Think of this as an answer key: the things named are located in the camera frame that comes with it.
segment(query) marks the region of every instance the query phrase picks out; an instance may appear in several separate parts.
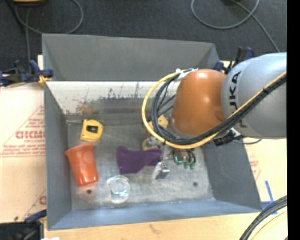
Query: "gray bin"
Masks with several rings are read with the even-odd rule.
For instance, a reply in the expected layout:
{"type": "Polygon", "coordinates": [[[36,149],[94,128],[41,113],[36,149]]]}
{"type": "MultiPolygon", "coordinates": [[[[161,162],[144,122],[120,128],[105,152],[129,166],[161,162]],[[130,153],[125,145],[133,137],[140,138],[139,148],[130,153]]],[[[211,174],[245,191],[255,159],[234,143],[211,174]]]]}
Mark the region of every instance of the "gray bin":
{"type": "Polygon", "coordinates": [[[165,179],[154,180],[152,166],[126,175],[132,191],[124,204],[113,204],[108,196],[107,179],[119,174],[117,147],[140,150],[145,139],[141,106],[153,81],[175,68],[211,68],[218,61],[214,45],[44,35],[43,47],[45,67],[53,68],[58,80],[48,82],[44,90],[48,230],[261,211],[246,149],[238,143],[216,147],[211,142],[197,148],[194,170],[168,161],[170,173],[165,179]],[[125,51],[124,57],[118,55],[129,46],[134,48],[125,51]],[[96,47],[103,47],[106,52],[100,56],[96,47]],[[178,61],[183,52],[191,56],[178,61]],[[80,133],[84,119],[98,120],[104,126],[94,148],[99,182],[89,188],[77,186],[65,156],[66,150],[83,143],[80,133]]]}

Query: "gray carpet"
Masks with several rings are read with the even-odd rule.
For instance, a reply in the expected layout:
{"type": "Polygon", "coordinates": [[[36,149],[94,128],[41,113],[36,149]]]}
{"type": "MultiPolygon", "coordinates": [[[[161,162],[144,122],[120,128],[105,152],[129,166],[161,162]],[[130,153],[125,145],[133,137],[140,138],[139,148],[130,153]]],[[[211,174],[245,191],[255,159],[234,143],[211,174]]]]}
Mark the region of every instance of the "gray carpet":
{"type": "MultiPolygon", "coordinates": [[[[287,51],[288,0],[260,0],[254,16],[232,29],[214,29],[193,15],[193,0],[76,0],[84,12],[82,25],[75,34],[109,37],[165,39],[208,42],[216,45],[219,58],[232,60],[238,47],[251,47],[257,56],[287,51]],[[267,37],[267,30],[275,45],[267,37]]],[[[257,0],[235,0],[251,11],[257,0]]],[[[196,14],[214,26],[231,26],[248,13],[228,0],[197,0],[196,14]]],[[[19,7],[23,21],[29,8],[19,7]]],[[[50,0],[34,7],[28,25],[45,33],[66,33],[80,21],[80,10],[72,0],[50,0]]],[[[36,59],[42,52],[41,35],[29,32],[29,54],[36,59]]],[[[0,2],[0,71],[15,60],[27,65],[25,31],[21,30],[5,1],[0,2]]],[[[0,240],[7,239],[23,225],[0,225],[0,240]]]]}

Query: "bin floor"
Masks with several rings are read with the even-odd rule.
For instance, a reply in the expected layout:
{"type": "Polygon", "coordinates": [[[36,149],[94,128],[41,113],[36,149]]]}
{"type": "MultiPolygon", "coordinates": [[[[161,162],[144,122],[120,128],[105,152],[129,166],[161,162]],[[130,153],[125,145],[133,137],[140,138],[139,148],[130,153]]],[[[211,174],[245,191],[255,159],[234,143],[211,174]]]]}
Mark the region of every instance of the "bin floor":
{"type": "MultiPolygon", "coordinates": [[[[86,143],[80,140],[81,130],[80,123],[68,124],[69,148],[86,143]]],[[[72,209],[94,210],[213,199],[204,154],[201,148],[197,148],[194,151],[197,162],[193,170],[185,169],[170,159],[165,161],[170,172],[164,179],[153,179],[154,166],[146,166],[136,174],[124,174],[131,184],[129,199],[123,204],[113,204],[107,180],[120,175],[117,148],[142,150],[145,139],[141,123],[104,126],[103,135],[94,148],[99,182],[92,187],[79,188],[70,171],[72,209]]]]}

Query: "yellow cable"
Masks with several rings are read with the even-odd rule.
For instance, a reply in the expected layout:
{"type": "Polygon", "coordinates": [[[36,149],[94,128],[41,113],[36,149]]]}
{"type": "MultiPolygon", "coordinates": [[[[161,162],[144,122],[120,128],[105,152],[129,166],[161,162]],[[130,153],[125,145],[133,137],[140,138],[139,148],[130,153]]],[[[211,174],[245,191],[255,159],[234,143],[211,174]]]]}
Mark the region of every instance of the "yellow cable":
{"type": "MultiPolygon", "coordinates": [[[[165,81],[179,75],[180,72],[175,72],[172,74],[167,75],[166,77],[162,78],[161,80],[159,80],[154,86],[152,86],[152,88],[149,90],[149,92],[147,93],[147,95],[145,96],[144,100],[143,100],[143,104],[142,104],[142,110],[141,110],[141,114],[142,114],[142,121],[146,127],[146,129],[148,130],[148,132],[154,136],[158,141],[161,141],[162,143],[167,144],[168,146],[175,148],[175,149],[181,149],[181,150],[189,150],[189,149],[195,149],[198,148],[200,146],[203,146],[204,144],[210,142],[211,140],[213,140],[219,133],[215,133],[207,138],[204,138],[203,140],[194,143],[194,144],[188,144],[188,145],[179,145],[179,144],[175,144],[172,142],[167,141],[166,139],[164,139],[163,137],[159,136],[154,130],[152,130],[152,128],[150,127],[149,123],[147,122],[147,118],[146,118],[146,106],[148,103],[148,100],[151,96],[151,94],[155,91],[155,89],[160,86],[162,83],[164,83],[165,81]]],[[[287,71],[285,71],[283,74],[281,74],[279,77],[277,77],[274,81],[270,82],[266,87],[268,88],[270,85],[274,84],[275,82],[277,82],[278,80],[280,80],[282,77],[284,77],[287,74],[287,71]]],[[[259,91],[255,96],[253,96],[251,99],[249,99],[244,105],[242,105],[236,112],[234,112],[231,116],[229,116],[229,118],[235,116],[237,113],[239,113],[242,109],[244,109],[256,96],[258,96],[260,93],[263,92],[263,89],[261,91],[259,91]]]]}

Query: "plastic cup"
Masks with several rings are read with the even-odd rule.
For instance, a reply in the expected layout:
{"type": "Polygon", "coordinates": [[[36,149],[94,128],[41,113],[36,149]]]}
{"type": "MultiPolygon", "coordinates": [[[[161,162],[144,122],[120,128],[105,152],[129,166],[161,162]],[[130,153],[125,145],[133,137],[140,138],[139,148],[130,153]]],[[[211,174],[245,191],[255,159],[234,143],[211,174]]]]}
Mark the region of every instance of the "plastic cup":
{"type": "Polygon", "coordinates": [[[107,180],[110,188],[110,200],[114,204],[123,204],[129,198],[131,185],[129,179],[125,176],[118,175],[107,180]]]}
{"type": "Polygon", "coordinates": [[[94,145],[83,144],[70,148],[65,152],[65,155],[69,159],[74,177],[79,187],[91,187],[99,181],[94,155],[94,145]]]}

